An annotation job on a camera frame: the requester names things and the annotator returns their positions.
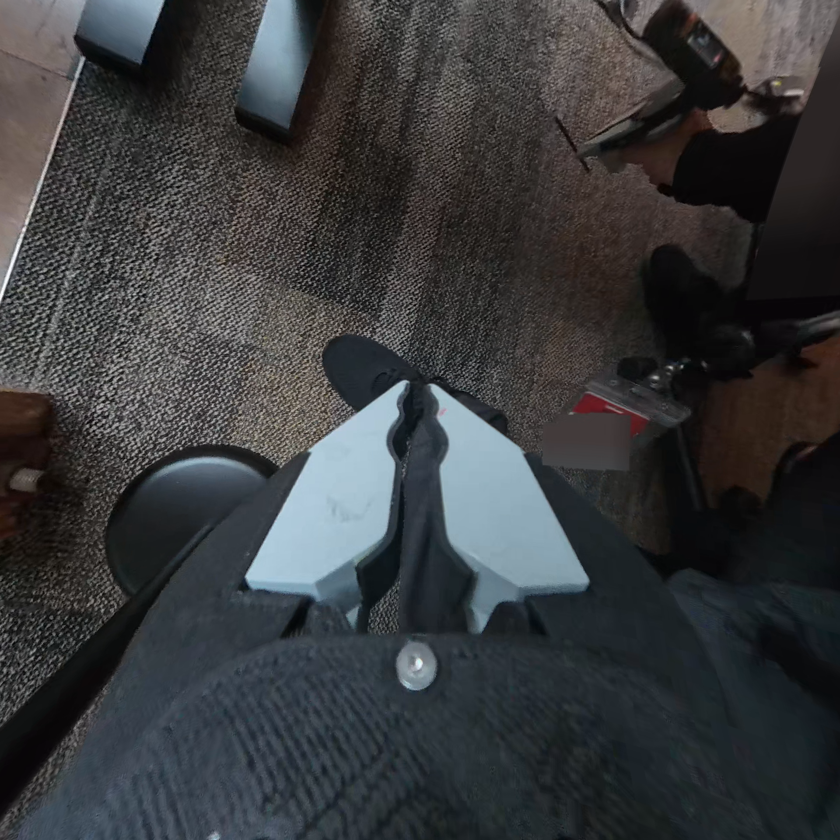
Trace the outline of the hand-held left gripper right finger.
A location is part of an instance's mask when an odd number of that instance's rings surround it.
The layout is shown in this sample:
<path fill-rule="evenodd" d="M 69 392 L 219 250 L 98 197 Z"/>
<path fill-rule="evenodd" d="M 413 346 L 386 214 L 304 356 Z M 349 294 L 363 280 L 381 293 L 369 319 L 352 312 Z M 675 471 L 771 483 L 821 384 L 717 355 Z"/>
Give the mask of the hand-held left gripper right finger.
<path fill-rule="evenodd" d="M 585 592 L 590 578 L 524 452 L 438 385 L 428 390 L 444 437 L 446 538 L 472 575 L 463 602 L 468 630 L 480 634 L 501 603 Z"/>

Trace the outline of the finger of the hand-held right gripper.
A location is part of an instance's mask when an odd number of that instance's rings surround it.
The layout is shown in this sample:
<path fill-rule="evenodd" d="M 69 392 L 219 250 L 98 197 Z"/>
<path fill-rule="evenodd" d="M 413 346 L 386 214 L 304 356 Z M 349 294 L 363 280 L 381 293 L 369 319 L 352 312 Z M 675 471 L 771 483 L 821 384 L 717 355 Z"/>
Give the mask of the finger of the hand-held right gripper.
<path fill-rule="evenodd" d="M 577 159 L 600 161 L 609 172 L 624 168 L 623 151 L 662 140 L 686 118 L 685 85 L 671 81 L 650 93 L 631 110 L 583 142 Z"/>

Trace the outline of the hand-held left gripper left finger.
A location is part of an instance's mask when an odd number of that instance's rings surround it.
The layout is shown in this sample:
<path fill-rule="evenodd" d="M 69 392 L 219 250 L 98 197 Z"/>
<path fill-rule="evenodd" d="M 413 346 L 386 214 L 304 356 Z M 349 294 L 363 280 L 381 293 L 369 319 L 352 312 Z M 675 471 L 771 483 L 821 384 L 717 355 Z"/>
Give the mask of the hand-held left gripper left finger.
<path fill-rule="evenodd" d="M 399 570 L 405 435 L 399 381 L 310 447 L 245 574 L 251 591 L 300 595 L 338 608 L 354 630 Z"/>

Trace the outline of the person's right hand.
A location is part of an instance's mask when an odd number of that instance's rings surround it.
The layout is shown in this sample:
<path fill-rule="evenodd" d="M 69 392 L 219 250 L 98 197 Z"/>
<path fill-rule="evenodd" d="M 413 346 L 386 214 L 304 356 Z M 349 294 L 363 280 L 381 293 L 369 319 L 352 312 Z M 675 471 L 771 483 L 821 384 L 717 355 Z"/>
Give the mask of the person's right hand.
<path fill-rule="evenodd" d="M 673 185 L 679 158 L 697 132 L 704 129 L 704 116 L 695 110 L 661 140 L 644 147 L 645 162 L 640 165 L 654 187 Z"/>

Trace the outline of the black round-base stand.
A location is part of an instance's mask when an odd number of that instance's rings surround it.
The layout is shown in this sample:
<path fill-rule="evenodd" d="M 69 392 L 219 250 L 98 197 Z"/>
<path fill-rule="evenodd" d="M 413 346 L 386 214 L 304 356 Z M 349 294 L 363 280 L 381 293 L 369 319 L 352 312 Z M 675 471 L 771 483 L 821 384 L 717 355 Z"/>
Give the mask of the black round-base stand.
<path fill-rule="evenodd" d="M 2 814 L 107 685 L 186 556 L 277 469 L 244 448 L 201 445 L 159 459 L 123 490 L 104 548 L 128 600 L 2 725 Z"/>

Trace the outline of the person's black shoe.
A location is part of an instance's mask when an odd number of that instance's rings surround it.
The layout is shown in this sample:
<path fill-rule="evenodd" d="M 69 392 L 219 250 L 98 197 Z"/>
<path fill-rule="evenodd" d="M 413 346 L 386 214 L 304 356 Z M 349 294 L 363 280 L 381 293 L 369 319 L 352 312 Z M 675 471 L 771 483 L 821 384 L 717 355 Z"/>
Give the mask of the person's black shoe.
<path fill-rule="evenodd" d="M 400 355 L 372 339 L 345 333 L 322 352 L 331 387 L 355 412 L 365 409 L 395 384 L 423 383 L 421 373 Z"/>

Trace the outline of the red white id badge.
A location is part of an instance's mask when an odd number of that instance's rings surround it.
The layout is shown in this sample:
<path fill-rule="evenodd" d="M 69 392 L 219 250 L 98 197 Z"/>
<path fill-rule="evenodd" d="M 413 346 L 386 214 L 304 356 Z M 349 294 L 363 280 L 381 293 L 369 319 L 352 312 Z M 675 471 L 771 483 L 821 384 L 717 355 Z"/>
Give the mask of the red white id badge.
<path fill-rule="evenodd" d="M 666 393 L 607 371 L 593 376 L 563 405 L 562 413 L 602 413 L 629 417 L 631 453 L 683 424 L 690 409 Z"/>

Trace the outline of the black office chair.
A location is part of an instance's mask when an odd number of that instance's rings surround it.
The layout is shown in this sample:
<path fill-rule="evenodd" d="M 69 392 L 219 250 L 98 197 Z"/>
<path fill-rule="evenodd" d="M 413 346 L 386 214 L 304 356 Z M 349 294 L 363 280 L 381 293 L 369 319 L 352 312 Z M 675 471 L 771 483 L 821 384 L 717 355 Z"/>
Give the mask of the black office chair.
<path fill-rule="evenodd" d="M 723 288 L 677 245 L 651 253 L 642 281 L 646 309 L 664 345 L 668 388 L 676 394 L 710 382 L 750 380 L 773 360 L 806 370 L 815 364 L 804 351 L 838 337 L 838 310 L 758 318 L 744 299 L 746 284 Z"/>

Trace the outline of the dark table foot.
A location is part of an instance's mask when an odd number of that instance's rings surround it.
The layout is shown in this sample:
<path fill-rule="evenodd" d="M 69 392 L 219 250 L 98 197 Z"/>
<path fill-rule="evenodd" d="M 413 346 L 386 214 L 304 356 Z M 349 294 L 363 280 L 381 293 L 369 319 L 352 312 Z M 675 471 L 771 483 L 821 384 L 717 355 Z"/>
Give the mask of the dark table foot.
<path fill-rule="evenodd" d="M 81 55 L 101 67 L 143 74 L 166 1 L 86 1 L 74 42 Z"/>
<path fill-rule="evenodd" d="M 234 105 L 243 128 L 286 143 L 326 1 L 267 1 Z"/>

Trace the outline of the brown wooden post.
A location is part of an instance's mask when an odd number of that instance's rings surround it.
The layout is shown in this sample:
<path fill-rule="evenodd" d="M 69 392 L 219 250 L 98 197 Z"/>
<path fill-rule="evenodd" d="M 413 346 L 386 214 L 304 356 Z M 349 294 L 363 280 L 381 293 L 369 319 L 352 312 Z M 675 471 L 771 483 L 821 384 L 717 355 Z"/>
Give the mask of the brown wooden post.
<path fill-rule="evenodd" d="M 53 421 L 47 395 L 1 390 L 1 540 L 13 537 L 27 505 L 52 489 Z"/>

